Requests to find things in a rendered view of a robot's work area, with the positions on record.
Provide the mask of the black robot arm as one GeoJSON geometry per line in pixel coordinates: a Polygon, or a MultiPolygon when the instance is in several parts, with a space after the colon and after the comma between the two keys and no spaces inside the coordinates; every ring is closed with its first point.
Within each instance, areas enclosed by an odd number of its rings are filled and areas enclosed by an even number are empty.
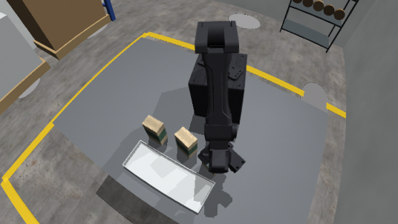
{"type": "Polygon", "coordinates": [[[228,78],[236,81],[243,73],[243,69],[230,64],[232,53],[239,53],[236,22],[198,22],[195,53],[202,53],[198,64],[206,69],[208,106],[204,136],[206,141],[214,140],[209,141],[209,172],[224,174],[230,169],[236,173],[246,162],[232,149],[237,124],[232,123],[228,106],[228,78]]]}

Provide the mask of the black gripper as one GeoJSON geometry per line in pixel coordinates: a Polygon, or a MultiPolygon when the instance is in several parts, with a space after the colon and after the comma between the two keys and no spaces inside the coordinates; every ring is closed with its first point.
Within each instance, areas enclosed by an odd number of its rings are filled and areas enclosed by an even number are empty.
{"type": "Polygon", "coordinates": [[[210,152],[210,145],[208,144],[208,145],[198,154],[198,158],[199,158],[207,167],[209,167],[209,152],[210,152]]]}

